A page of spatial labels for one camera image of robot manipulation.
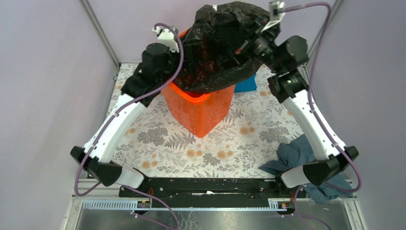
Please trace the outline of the black plastic trash bag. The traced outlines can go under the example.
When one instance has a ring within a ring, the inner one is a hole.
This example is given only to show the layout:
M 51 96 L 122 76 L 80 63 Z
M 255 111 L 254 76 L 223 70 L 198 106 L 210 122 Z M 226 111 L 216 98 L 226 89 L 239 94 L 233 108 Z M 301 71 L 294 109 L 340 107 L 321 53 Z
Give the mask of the black plastic trash bag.
M 193 25 L 181 37 L 193 45 L 197 67 L 179 74 L 174 84 L 185 92 L 210 93 L 250 78 L 263 64 L 258 58 L 237 56 L 237 45 L 269 20 L 265 9 L 241 1 L 204 5 L 195 13 Z

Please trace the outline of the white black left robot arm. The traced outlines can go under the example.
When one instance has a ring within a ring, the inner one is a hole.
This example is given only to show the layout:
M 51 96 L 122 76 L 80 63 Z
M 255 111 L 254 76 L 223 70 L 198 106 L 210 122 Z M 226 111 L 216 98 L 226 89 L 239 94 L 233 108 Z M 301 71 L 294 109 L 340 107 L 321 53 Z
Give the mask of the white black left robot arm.
M 83 147 L 74 146 L 70 151 L 79 170 L 88 172 L 97 185 L 119 184 L 129 186 L 137 197 L 147 194 L 149 185 L 145 176 L 137 169 L 115 163 L 113 155 L 125 132 L 152 100 L 175 77 L 190 69 L 192 49 L 189 45 L 176 46 L 177 49 L 163 43 L 149 44 L 103 124 Z

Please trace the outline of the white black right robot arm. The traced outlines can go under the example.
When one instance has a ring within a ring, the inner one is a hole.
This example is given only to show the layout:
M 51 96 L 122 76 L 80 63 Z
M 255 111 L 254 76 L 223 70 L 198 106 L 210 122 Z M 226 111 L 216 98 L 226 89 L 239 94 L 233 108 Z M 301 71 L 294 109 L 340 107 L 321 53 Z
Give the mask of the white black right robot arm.
M 311 87 L 298 67 L 308 60 L 307 41 L 294 35 L 276 46 L 267 33 L 253 34 L 234 51 L 237 56 L 258 58 L 274 76 L 267 79 L 271 93 L 289 112 L 307 137 L 315 160 L 282 173 L 275 193 L 287 197 L 294 187 L 321 185 L 353 166 L 359 155 L 355 146 L 347 146 L 333 131 L 314 102 Z

